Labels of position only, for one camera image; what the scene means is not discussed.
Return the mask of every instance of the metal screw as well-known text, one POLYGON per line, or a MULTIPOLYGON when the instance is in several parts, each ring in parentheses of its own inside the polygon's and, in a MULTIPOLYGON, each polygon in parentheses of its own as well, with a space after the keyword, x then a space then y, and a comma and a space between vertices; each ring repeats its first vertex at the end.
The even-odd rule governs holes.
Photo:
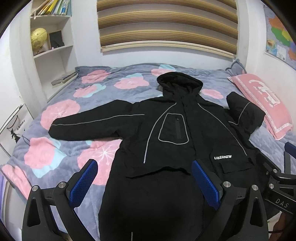
POLYGON ((66 183, 65 182, 60 182, 59 183, 59 188, 64 188, 66 186, 66 183))
POLYGON ((33 192, 36 192, 37 189, 38 189, 38 186, 33 186, 33 187, 32 187, 32 191, 33 191, 33 192))
POLYGON ((230 182, 224 182, 223 185, 224 185, 224 187, 229 188, 231 186, 231 183, 230 182))
POLYGON ((257 191, 258 190, 258 186, 257 185, 252 185, 252 188, 254 191, 257 191))

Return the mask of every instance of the book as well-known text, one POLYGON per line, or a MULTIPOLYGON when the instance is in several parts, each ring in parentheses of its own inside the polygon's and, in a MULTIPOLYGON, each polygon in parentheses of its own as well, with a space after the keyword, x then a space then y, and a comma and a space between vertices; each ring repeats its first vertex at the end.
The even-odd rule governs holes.
POLYGON ((52 10, 54 9, 56 3, 58 0, 54 0, 53 3, 50 5, 50 7, 48 8, 48 10, 44 13, 45 15, 49 15, 52 13, 52 10))
POLYGON ((37 12, 39 12, 43 7, 45 7, 46 4, 48 4, 50 0, 45 0, 38 8, 36 8, 33 13, 31 14, 31 16, 34 16, 37 14, 37 12))
POLYGON ((61 1, 62 1, 62 0, 59 0, 59 1, 57 2, 57 4, 55 5, 54 10, 52 11, 52 14, 53 14, 53 15, 57 14, 57 11, 59 10, 59 6, 60 6, 60 4, 61 4, 61 1))
POLYGON ((58 12, 57 12, 58 15, 61 14, 61 12, 62 12, 62 8, 63 8, 63 5, 64 5, 64 2, 65 2, 65 1, 66 1, 66 0, 62 0, 62 2, 61 2, 61 4, 60 4, 59 9, 58 9, 58 12))
POLYGON ((48 6, 48 4, 50 4, 50 2, 51 0, 48 0, 47 3, 41 9, 39 9, 36 15, 40 15, 40 13, 42 13, 42 11, 48 6))
POLYGON ((38 15, 44 15, 45 12, 50 8, 51 4, 54 2, 54 0, 51 0, 50 3, 47 4, 47 6, 40 12, 38 15))
POLYGON ((71 0, 69 2, 69 6, 68 6, 68 10, 66 13, 67 16, 72 16, 72 4, 71 4, 71 0))
POLYGON ((63 7, 62 7, 62 10, 61 10, 61 15, 64 15, 64 12, 66 10, 67 2, 68 2, 68 0, 64 0, 64 2, 63 2, 63 7))
POLYGON ((57 86, 57 85, 63 84, 65 82, 67 82, 69 79, 73 78, 75 75, 77 75, 76 71, 67 73, 67 74, 59 77, 58 79, 54 80, 52 82, 52 86, 57 86))
POLYGON ((66 13, 68 11, 69 2, 70 2, 70 0, 66 0, 65 6, 62 11, 62 15, 66 15, 66 13))

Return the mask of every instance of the black jacket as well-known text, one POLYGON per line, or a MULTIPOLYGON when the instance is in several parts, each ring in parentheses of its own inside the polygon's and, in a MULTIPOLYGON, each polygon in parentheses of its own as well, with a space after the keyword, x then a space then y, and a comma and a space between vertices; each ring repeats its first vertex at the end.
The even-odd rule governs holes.
POLYGON ((53 122, 62 140, 123 138, 99 213, 102 241, 186 240, 203 228, 203 197, 191 175, 200 159, 222 181, 261 187, 250 134, 264 112, 232 92, 229 110, 204 100, 200 80, 170 72, 158 77, 163 97, 111 103, 53 122))

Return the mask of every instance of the jacket sleeve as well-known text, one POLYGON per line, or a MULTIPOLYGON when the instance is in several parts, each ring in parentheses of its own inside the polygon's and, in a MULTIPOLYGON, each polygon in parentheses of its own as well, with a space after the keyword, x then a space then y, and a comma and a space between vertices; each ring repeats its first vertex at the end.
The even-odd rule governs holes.
POLYGON ((125 138, 144 116, 137 112, 138 105, 115 100, 92 110, 58 118, 52 123, 49 135, 66 141, 125 138))
POLYGON ((243 128, 249 136, 262 125, 265 113, 257 105, 235 92, 231 92, 226 100, 233 119, 230 124, 243 128))

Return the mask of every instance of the blue gripper pad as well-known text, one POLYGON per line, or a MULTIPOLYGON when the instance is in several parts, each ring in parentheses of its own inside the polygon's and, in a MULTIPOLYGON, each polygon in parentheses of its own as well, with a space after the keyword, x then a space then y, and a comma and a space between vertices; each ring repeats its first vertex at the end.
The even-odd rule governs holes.
POLYGON ((81 176, 78 179, 78 181, 75 183, 74 187, 70 190, 70 193, 67 195, 69 199, 69 205, 71 208, 74 209, 75 207, 79 207, 81 205, 97 173, 98 173, 98 163, 95 160, 89 160, 85 164, 85 166, 81 169, 80 172, 75 173, 81 176))
POLYGON ((213 182, 210 180, 208 175, 205 173, 205 171, 202 169, 201 165, 197 161, 192 162, 191 171, 208 205, 215 208, 215 210, 217 210, 220 206, 220 199, 223 194, 222 187, 220 186, 219 188, 216 185, 219 190, 216 188, 216 186, 213 184, 213 182))

